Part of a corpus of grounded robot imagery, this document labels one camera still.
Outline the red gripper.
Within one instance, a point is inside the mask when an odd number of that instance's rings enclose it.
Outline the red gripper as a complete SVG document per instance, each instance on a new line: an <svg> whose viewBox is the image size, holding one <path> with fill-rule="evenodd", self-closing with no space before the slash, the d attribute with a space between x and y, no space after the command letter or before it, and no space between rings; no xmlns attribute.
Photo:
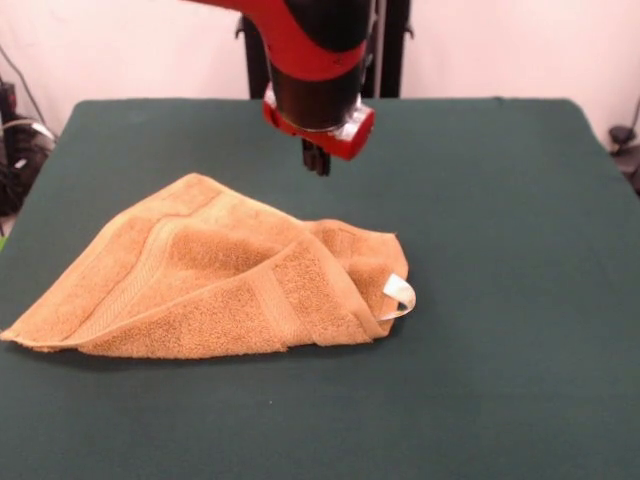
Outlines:
<svg viewBox="0 0 640 480"><path fill-rule="evenodd" d="M263 101L263 113L273 127L301 141L304 166L322 177L330 175L331 156L351 161L361 152L375 122L375 111L360 99L341 126L326 131L304 130L294 126L279 113L273 99Z"/></svg>

